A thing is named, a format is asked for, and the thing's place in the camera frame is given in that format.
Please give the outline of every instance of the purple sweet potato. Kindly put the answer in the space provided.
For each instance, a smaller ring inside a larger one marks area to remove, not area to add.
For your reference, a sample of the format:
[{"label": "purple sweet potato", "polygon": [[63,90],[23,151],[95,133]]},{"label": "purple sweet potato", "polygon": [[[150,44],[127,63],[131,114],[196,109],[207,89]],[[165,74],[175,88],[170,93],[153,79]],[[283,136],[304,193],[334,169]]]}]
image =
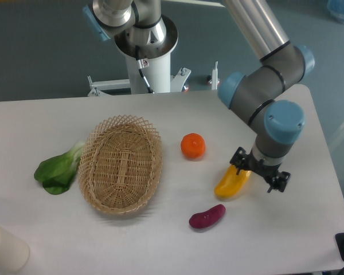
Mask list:
[{"label": "purple sweet potato", "polygon": [[224,205],[215,205],[208,211],[192,215],[189,219],[189,224],[192,228],[203,229],[215,224],[224,214]]}]

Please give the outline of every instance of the wicker basket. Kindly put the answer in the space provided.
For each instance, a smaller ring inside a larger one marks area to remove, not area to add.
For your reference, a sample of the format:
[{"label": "wicker basket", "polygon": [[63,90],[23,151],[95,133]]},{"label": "wicker basket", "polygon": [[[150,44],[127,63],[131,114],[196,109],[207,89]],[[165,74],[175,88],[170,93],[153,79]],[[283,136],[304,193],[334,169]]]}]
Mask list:
[{"label": "wicker basket", "polygon": [[142,117],[117,116],[90,134],[79,164],[84,198],[107,214],[137,211],[154,194],[162,171],[159,133]]}]

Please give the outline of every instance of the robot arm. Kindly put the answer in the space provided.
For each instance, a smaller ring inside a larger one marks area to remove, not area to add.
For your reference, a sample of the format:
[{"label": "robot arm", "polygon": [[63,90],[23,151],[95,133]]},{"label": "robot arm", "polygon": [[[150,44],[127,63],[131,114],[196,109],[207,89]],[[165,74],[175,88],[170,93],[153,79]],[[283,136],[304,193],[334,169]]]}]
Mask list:
[{"label": "robot arm", "polygon": [[[268,192],[283,192],[290,173],[278,168],[299,138],[305,119],[296,103],[275,98],[313,69],[314,57],[305,46],[290,43],[265,0],[223,0],[223,4],[262,64],[249,76],[233,73],[218,90],[222,102],[257,133],[250,153],[240,147],[230,163],[238,172],[251,170],[262,176],[270,185]],[[160,57],[177,43],[174,24],[161,19],[161,0],[93,0],[87,8],[84,13],[93,28],[108,39],[115,36],[119,49],[131,57],[139,47],[141,56]],[[151,71],[148,79],[161,78],[158,71]],[[169,71],[165,75],[167,83]]]},{"label": "robot arm", "polygon": [[279,172],[283,158],[305,124],[300,106],[275,101],[314,67],[305,46],[294,47],[265,0],[225,0],[224,5],[260,59],[262,67],[249,76],[230,75],[220,86],[219,98],[256,133],[249,154],[238,148],[230,163],[262,176],[272,189],[284,191],[290,173]]}]

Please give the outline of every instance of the yellow toy vegetable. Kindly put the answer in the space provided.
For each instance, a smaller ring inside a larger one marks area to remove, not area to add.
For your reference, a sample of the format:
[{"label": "yellow toy vegetable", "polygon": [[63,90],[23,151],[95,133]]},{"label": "yellow toy vegetable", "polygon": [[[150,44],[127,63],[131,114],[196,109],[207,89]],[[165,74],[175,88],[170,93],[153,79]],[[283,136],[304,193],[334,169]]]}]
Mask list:
[{"label": "yellow toy vegetable", "polygon": [[237,175],[237,168],[230,165],[220,183],[214,189],[216,195],[222,199],[229,198],[240,191],[242,186],[246,183],[251,171],[241,170]]}]

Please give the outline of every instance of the white container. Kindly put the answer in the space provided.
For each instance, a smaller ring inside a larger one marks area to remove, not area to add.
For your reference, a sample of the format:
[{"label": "white container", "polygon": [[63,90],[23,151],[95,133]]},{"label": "white container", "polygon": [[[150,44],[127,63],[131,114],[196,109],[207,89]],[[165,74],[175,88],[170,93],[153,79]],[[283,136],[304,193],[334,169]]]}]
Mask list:
[{"label": "white container", "polygon": [[29,258],[28,244],[0,227],[0,270],[19,271]]},{"label": "white container", "polygon": [[[175,46],[166,54],[148,59],[149,67],[143,68],[142,72],[149,82],[150,88],[155,93],[171,92],[171,52]],[[139,74],[138,63],[135,57],[124,54],[128,78],[130,79],[131,93],[148,93],[146,84]]]}]

